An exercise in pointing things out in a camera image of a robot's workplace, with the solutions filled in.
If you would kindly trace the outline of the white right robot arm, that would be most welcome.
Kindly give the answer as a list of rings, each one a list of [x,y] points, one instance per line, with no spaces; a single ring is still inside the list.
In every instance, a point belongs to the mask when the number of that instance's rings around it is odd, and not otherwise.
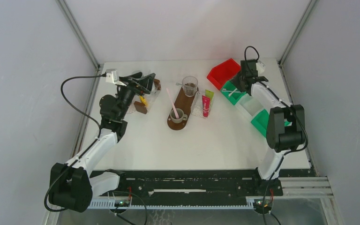
[[[268,79],[259,75],[257,63],[258,60],[241,60],[240,71],[232,82],[236,89],[256,99],[269,113],[266,130],[269,148],[257,168],[259,178],[252,182],[253,191],[264,195],[271,188],[269,180],[279,176],[285,157],[307,148],[308,135],[303,106],[292,105],[281,99]]]

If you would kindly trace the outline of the clear textured acrylic holder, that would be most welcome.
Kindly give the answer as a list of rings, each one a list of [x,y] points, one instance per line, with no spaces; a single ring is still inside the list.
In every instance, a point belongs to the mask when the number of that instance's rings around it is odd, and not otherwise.
[[[205,93],[201,93],[201,92],[198,91],[195,94],[195,98],[193,100],[192,107],[191,107],[191,113],[194,116],[198,116],[198,117],[206,119],[205,117],[203,117],[202,95],[205,95]],[[210,102],[210,111],[212,109],[212,105],[213,105],[213,100],[212,100],[212,102]]]

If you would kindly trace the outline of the green toothpaste tube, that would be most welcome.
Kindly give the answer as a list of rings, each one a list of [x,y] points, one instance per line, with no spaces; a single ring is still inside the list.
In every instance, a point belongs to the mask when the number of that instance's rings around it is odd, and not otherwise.
[[[212,102],[214,97],[214,92],[211,90],[206,89],[205,90],[205,96],[210,99],[210,102]]]

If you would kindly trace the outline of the red toothpaste tube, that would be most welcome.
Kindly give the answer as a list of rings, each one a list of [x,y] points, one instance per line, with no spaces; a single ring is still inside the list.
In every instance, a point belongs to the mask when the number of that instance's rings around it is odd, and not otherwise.
[[[202,115],[207,118],[210,112],[210,98],[202,95]]]

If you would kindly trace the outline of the pink toothbrush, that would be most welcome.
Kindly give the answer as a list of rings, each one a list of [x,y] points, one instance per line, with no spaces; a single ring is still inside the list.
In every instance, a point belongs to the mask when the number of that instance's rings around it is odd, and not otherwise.
[[[170,102],[171,102],[171,105],[172,105],[172,109],[173,109],[175,118],[179,119],[180,116],[179,116],[179,114],[178,114],[178,112],[177,112],[176,106],[175,106],[175,104],[174,104],[174,102],[173,102],[172,96],[171,96],[170,91],[169,91],[168,88],[166,88],[166,92],[167,92],[168,97],[169,97],[169,99],[170,99]]]

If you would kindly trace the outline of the yellow toothpaste tube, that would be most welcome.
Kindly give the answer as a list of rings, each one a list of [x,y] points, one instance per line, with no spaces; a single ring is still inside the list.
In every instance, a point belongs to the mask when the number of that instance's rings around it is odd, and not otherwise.
[[[139,99],[144,104],[145,107],[148,106],[148,103],[147,103],[146,99],[143,96],[139,96]]]

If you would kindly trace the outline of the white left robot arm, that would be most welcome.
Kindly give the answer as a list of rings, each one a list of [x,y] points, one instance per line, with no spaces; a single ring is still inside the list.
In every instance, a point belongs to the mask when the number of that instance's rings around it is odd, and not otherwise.
[[[87,116],[98,127],[93,141],[66,163],[56,163],[51,168],[50,186],[44,197],[44,207],[50,212],[84,212],[93,198],[108,191],[123,195],[128,189],[128,183],[120,178],[120,172],[108,169],[95,177],[91,173],[103,156],[124,136],[128,125],[124,118],[134,96],[150,94],[156,75],[138,72],[117,76],[115,72],[112,70],[101,74],[106,82],[117,86],[115,95],[104,95],[99,101],[101,121],[97,122]]]

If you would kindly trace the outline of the clear glass tumbler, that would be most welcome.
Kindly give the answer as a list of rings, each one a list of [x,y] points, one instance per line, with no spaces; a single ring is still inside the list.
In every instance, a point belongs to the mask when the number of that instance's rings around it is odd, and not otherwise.
[[[186,76],[182,80],[182,87],[187,97],[193,97],[197,91],[198,80],[194,76]]]

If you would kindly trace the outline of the grey ceramic cup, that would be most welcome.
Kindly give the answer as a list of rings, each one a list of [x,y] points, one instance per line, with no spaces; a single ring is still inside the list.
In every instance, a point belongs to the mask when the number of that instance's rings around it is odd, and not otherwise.
[[[188,120],[188,115],[186,115],[182,109],[175,108],[170,112],[170,119],[175,124],[180,124]]]

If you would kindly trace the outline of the green bin with toothpaste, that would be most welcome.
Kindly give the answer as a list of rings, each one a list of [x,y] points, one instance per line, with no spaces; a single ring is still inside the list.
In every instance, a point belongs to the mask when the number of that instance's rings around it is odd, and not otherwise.
[[[251,124],[266,138],[266,132],[268,127],[269,113],[262,109],[256,113],[252,119]]]

